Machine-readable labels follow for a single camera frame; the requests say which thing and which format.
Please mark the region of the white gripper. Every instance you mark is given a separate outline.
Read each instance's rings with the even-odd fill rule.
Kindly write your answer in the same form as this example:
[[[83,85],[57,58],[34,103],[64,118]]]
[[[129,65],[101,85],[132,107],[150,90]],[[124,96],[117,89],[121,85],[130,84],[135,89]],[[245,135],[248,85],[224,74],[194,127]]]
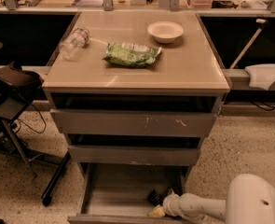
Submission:
[[[159,204],[152,209],[147,215],[149,217],[165,217],[166,214],[171,217],[182,217],[183,212],[180,207],[181,197],[174,194],[173,189],[169,189],[168,196],[163,201],[163,207]]]

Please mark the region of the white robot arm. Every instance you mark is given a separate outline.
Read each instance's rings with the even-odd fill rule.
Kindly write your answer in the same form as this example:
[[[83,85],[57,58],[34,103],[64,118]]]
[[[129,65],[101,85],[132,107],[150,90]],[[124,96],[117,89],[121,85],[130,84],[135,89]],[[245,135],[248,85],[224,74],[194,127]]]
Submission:
[[[180,217],[192,224],[202,224],[207,217],[226,224],[275,224],[275,188],[257,175],[234,177],[224,200],[178,195],[173,189],[164,196],[153,190],[149,200],[155,206],[149,217]]]

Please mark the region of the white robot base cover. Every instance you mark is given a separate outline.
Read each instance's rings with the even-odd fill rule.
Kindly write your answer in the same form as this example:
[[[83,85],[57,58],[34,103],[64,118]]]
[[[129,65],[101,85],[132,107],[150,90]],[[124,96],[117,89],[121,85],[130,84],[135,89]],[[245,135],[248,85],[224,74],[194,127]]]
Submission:
[[[275,63],[263,63],[245,67],[249,74],[249,86],[267,91],[275,83]]]

